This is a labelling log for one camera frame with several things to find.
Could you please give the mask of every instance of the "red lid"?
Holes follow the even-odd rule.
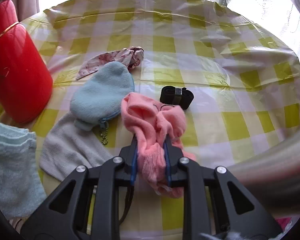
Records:
[[[11,0],[0,3],[0,34],[18,21],[16,8]]]

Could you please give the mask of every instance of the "red vase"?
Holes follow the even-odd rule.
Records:
[[[0,104],[12,119],[25,123],[44,109],[52,78],[11,0],[0,3]]]

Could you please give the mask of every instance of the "yellow checkered tablecloth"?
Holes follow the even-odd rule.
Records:
[[[217,3],[70,0],[22,23],[54,80],[48,105],[28,125],[38,136],[37,158],[73,93],[91,77],[75,81],[82,63],[129,46],[145,50],[142,65],[132,71],[136,92],[157,100],[165,85],[193,92],[182,141],[200,165],[243,161],[300,128],[297,56],[258,24]],[[106,147],[118,155],[132,134],[120,117],[109,124]],[[51,192],[58,183],[39,174]],[[121,239],[181,239],[182,205],[182,199],[158,196],[138,179]]]

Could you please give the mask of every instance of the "gold trim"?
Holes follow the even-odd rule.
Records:
[[[8,30],[10,30],[14,25],[17,25],[19,22],[15,22],[13,24],[11,24],[8,28],[6,28],[1,34],[0,34],[0,37],[2,35],[4,35]]]

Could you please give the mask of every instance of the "rolled black strap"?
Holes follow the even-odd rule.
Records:
[[[183,110],[186,110],[193,98],[193,93],[186,88],[165,86],[161,90],[160,102],[167,105],[179,105]]]

